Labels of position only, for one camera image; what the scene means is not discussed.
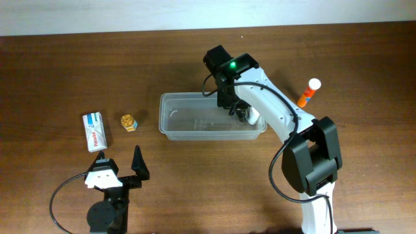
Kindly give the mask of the black bottle white cap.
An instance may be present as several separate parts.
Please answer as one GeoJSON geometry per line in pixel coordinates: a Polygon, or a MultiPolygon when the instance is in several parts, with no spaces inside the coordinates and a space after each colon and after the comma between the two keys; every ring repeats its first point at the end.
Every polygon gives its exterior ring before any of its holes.
{"type": "Polygon", "coordinates": [[[235,111],[235,114],[237,115],[237,118],[239,119],[240,122],[248,122],[250,119],[250,111],[251,108],[247,107],[247,108],[237,108],[235,111]]]}

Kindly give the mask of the white Panadol medicine box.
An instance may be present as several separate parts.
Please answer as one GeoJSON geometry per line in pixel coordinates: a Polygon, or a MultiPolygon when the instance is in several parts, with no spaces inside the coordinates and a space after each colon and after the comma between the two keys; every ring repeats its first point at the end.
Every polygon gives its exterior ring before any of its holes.
{"type": "Polygon", "coordinates": [[[93,153],[107,149],[107,139],[100,112],[93,112],[83,116],[84,129],[88,151],[93,153]]]}

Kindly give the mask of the white plastic bottle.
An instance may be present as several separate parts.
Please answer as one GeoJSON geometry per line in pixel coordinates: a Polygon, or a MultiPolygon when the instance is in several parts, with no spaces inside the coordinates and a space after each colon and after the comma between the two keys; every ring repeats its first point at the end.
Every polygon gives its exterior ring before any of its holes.
{"type": "Polygon", "coordinates": [[[259,117],[260,114],[253,107],[248,108],[248,123],[250,125],[256,124],[259,117]]]}

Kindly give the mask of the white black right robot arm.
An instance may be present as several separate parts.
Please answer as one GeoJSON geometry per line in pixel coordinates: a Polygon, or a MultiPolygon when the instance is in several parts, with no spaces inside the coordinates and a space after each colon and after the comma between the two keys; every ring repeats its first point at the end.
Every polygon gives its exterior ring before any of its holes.
{"type": "Polygon", "coordinates": [[[302,232],[336,233],[332,196],[343,162],[335,123],[297,107],[247,53],[232,57],[218,45],[203,63],[215,80],[218,107],[251,125],[264,118],[282,141],[268,178],[282,198],[302,206],[302,232]]]}

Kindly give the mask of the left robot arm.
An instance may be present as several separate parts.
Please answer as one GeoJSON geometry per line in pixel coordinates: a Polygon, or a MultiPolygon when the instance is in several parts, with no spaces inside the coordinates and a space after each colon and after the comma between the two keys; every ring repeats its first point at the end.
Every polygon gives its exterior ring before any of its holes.
{"type": "Polygon", "coordinates": [[[103,193],[103,200],[93,204],[87,212],[91,233],[127,233],[129,191],[142,187],[150,172],[138,145],[135,146],[131,169],[133,175],[118,177],[118,166],[100,151],[87,170],[84,183],[103,193]]]}

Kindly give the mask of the clear plastic container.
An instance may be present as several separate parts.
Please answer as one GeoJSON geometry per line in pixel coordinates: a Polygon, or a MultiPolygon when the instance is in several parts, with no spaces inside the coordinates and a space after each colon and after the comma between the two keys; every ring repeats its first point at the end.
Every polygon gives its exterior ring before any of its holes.
{"type": "Polygon", "coordinates": [[[165,93],[159,108],[159,131],[169,140],[255,140],[267,130],[259,118],[256,124],[240,122],[227,109],[217,106],[217,96],[199,92],[165,93]]]}

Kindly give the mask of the gold-lidded balm jar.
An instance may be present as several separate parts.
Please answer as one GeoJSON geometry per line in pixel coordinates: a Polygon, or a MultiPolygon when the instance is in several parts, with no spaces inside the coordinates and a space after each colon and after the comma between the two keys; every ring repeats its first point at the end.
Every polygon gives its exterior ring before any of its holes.
{"type": "Polygon", "coordinates": [[[138,124],[130,114],[126,114],[121,117],[121,125],[126,131],[135,131],[138,124]]]}

